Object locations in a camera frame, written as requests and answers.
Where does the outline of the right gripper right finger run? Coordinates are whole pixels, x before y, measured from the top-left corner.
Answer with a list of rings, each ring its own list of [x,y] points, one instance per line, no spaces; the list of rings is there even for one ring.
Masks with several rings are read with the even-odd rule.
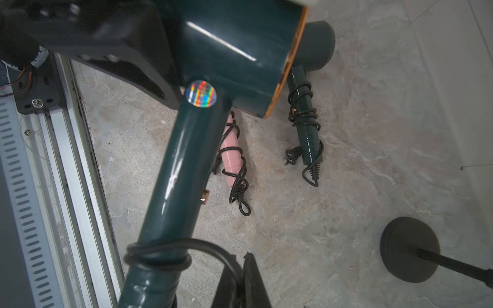
[[[243,307],[272,308],[254,254],[247,253],[244,259]]]

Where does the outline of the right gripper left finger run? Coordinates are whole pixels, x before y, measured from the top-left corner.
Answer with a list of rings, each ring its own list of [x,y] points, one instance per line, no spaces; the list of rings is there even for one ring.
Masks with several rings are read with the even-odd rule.
[[[231,270],[225,266],[211,308],[237,307],[240,307],[238,286]]]

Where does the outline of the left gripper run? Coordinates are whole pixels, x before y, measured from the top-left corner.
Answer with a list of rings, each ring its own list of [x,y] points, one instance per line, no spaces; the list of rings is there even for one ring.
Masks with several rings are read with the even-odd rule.
[[[49,53],[179,108],[181,81],[153,1],[1,1],[1,60],[39,68]]]

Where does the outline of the pink hair dryer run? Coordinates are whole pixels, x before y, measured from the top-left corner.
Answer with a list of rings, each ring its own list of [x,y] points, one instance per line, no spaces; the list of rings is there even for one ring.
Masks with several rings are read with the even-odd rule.
[[[240,129],[234,120],[233,113],[230,113],[222,136],[220,158],[222,159],[224,170],[234,175],[239,175],[243,165],[241,148],[238,142],[239,136]]]

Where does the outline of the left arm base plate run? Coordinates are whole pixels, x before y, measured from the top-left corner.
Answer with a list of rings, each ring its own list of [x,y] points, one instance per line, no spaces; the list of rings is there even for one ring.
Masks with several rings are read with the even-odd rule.
[[[55,107],[65,107],[66,98],[62,88],[55,56],[39,68],[30,67],[17,71],[1,63],[1,101],[11,100],[20,114],[38,114]]]

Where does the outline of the green hair dryer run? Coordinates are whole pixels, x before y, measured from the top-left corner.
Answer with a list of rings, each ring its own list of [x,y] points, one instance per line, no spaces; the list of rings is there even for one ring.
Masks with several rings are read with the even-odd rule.
[[[273,110],[304,31],[296,1],[157,1],[182,86],[181,103],[136,243],[119,307],[172,307],[189,250],[221,260],[240,298],[243,269],[231,254],[193,239],[232,108]]]
[[[326,21],[309,22],[294,62],[288,74],[288,120],[296,128],[302,160],[305,166],[318,164],[321,145],[318,137],[320,124],[314,108],[312,84],[307,74],[319,71],[328,64],[335,50],[335,32]]]

